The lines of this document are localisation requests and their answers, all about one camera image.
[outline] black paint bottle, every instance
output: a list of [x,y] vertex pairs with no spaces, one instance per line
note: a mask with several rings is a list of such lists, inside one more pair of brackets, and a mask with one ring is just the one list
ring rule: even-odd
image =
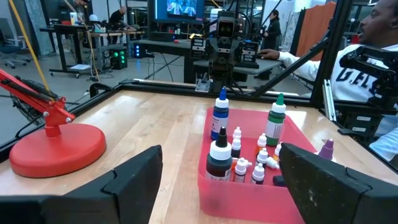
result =
[[229,181],[232,167],[231,150],[231,144],[226,137],[226,128],[221,127],[218,138],[211,143],[210,153],[207,155],[207,179]]

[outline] hand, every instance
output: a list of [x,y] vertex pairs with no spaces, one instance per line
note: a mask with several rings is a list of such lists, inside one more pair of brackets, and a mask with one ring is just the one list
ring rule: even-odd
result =
[[259,55],[261,55],[262,59],[271,59],[271,60],[278,60],[280,53],[277,50],[272,49],[264,49],[260,50]]

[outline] black jacket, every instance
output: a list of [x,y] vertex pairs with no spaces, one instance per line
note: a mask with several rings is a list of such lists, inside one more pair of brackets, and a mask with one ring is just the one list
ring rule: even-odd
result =
[[268,37],[264,38],[265,48],[275,49],[276,39],[282,34],[280,31],[280,24],[278,19],[271,19],[269,27],[267,29]]

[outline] computer monitor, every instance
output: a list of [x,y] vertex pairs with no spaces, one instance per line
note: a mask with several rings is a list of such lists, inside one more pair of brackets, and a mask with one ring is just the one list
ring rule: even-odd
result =
[[204,0],[151,0],[155,22],[201,24]]

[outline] man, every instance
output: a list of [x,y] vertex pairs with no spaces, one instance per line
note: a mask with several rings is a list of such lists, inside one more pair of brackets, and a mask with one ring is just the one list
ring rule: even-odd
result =
[[[398,51],[398,0],[380,0],[372,13],[361,21],[359,43],[390,51]],[[357,49],[359,45],[350,45],[338,52],[333,73],[331,88],[333,97],[337,100],[366,102],[373,96],[372,83],[376,78],[353,69],[340,67],[340,58]],[[299,58],[287,52],[265,49],[260,52],[263,59],[280,60],[290,66]],[[378,60],[368,62],[384,67]],[[295,74],[308,80],[315,80],[320,62],[309,61],[295,71]],[[382,136],[370,145],[370,148],[388,161],[398,154],[398,117],[385,116],[376,135]]]
[[[269,27],[268,30],[263,33],[263,41],[262,41],[262,47],[261,49],[277,49],[277,43],[276,40],[278,36],[282,34],[280,31],[280,24],[279,24],[279,11],[274,9],[271,12],[271,15],[269,17],[270,22],[269,22]],[[261,80],[269,80],[269,75],[271,74],[271,70],[263,72],[254,78],[258,78]]]
[[[134,28],[132,28],[131,26],[127,25],[124,22],[124,15],[126,11],[127,11],[126,7],[122,6],[120,7],[119,10],[112,13],[111,17],[109,18],[109,27],[112,27],[120,23],[122,26],[127,27],[127,29],[134,30]],[[116,44],[117,42],[118,42],[118,36],[112,37],[112,44]]]

